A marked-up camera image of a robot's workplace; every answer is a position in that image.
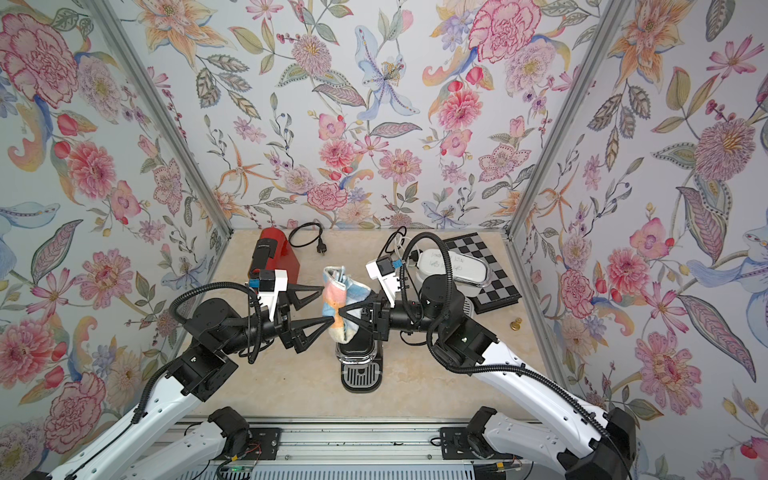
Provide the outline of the black coffee machine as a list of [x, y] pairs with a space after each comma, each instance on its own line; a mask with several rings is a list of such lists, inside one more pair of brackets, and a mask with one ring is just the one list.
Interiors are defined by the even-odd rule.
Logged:
[[377, 390], [383, 381], [383, 347], [380, 340], [357, 335], [349, 343], [336, 344], [341, 365], [340, 380], [345, 390], [367, 394]]

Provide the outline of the blue striped cloth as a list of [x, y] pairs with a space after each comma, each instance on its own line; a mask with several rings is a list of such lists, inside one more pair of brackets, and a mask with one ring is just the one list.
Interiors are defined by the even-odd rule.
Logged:
[[343, 266], [327, 266], [323, 269], [323, 316], [332, 316], [333, 324], [328, 333], [337, 344], [348, 344], [356, 335], [359, 326], [345, 320], [339, 313], [342, 307], [365, 300], [371, 289], [347, 274]]

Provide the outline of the white coffee machine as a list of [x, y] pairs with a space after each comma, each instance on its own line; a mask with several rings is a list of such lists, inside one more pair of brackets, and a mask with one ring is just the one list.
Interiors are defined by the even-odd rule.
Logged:
[[[491, 280], [491, 269], [483, 260], [453, 251], [448, 252], [448, 257], [455, 282], [484, 287]], [[426, 277], [444, 275], [446, 263], [442, 252], [436, 248], [422, 251], [416, 268]]]

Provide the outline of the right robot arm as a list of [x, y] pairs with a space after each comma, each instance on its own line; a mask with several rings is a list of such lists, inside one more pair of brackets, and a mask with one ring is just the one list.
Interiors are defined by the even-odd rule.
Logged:
[[[443, 268], [427, 276], [419, 299], [411, 300], [407, 261], [425, 240], [435, 244]], [[455, 278], [457, 256], [437, 235], [420, 233], [400, 259], [379, 257], [366, 269], [380, 290], [339, 307], [342, 319], [375, 341], [387, 340], [393, 330], [424, 333], [429, 354], [445, 370], [494, 387], [535, 416], [531, 424], [491, 407], [479, 408], [465, 428], [476, 456], [513, 455], [565, 479], [632, 478], [637, 455], [632, 417], [620, 408], [605, 411], [574, 396], [465, 314]]]

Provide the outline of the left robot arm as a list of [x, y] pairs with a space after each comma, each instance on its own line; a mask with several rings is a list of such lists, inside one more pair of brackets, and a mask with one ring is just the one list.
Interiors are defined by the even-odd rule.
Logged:
[[332, 316], [292, 321], [323, 292], [286, 280], [213, 282], [195, 287], [170, 305], [192, 341], [145, 384], [137, 405], [91, 445], [52, 472], [32, 479], [173, 479], [197, 461], [240, 460], [262, 448], [249, 422], [231, 407], [210, 414], [187, 435], [154, 454], [146, 451], [170, 427], [209, 400], [234, 374], [235, 356], [254, 363], [277, 339], [298, 353], [334, 322]]

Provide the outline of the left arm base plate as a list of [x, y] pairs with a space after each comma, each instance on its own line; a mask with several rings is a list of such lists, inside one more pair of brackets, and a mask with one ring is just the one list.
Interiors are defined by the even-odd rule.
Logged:
[[250, 428], [248, 433], [237, 432], [226, 438], [223, 450], [216, 460], [275, 460], [281, 436], [280, 428], [256, 427]]

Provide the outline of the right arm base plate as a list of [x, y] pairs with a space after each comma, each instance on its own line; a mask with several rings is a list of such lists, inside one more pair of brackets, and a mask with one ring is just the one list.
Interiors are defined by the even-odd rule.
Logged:
[[493, 450], [479, 434], [470, 433], [466, 427], [442, 427], [438, 440], [443, 460], [519, 460], [516, 455]]

